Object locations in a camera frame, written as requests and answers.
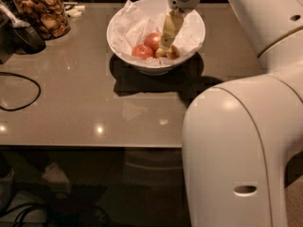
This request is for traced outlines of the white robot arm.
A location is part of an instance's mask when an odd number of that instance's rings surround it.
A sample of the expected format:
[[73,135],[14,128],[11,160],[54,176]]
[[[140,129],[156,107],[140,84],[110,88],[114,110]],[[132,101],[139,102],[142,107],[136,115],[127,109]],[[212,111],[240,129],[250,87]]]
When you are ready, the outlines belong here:
[[228,0],[264,72],[197,96],[182,134],[192,227],[287,227],[303,143],[303,0]]

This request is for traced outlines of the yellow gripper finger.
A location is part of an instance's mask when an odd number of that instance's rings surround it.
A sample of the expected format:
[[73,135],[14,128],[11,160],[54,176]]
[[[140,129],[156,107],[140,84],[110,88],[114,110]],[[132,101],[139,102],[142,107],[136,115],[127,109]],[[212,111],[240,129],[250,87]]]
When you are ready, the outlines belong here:
[[167,13],[163,24],[160,47],[169,49],[178,35],[184,22],[184,16],[179,10],[171,10]]

